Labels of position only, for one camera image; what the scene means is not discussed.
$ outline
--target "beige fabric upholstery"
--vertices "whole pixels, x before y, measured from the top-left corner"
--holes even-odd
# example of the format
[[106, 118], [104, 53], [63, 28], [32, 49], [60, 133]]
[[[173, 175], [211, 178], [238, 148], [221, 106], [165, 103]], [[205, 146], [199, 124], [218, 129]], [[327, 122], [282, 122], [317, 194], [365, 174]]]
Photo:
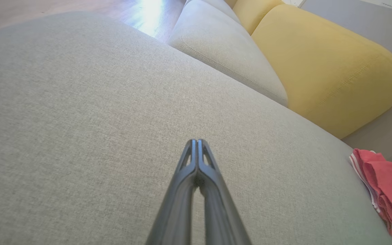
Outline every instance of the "beige fabric upholstery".
[[0, 244], [144, 244], [190, 138], [253, 244], [392, 245], [351, 148], [266, 96], [93, 14], [0, 30]]
[[[186, 6], [187, 3], [189, 3], [190, 1], [192, 0], [187, 0], [184, 6]], [[216, 9], [222, 11], [224, 14], [229, 16], [231, 19], [235, 20], [237, 23], [240, 23], [240, 20], [238, 19], [237, 15], [235, 15], [232, 8], [224, 0], [203, 0], [203, 1], [215, 7]]]
[[283, 85], [246, 30], [208, 3], [184, 7], [168, 44], [287, 105]]

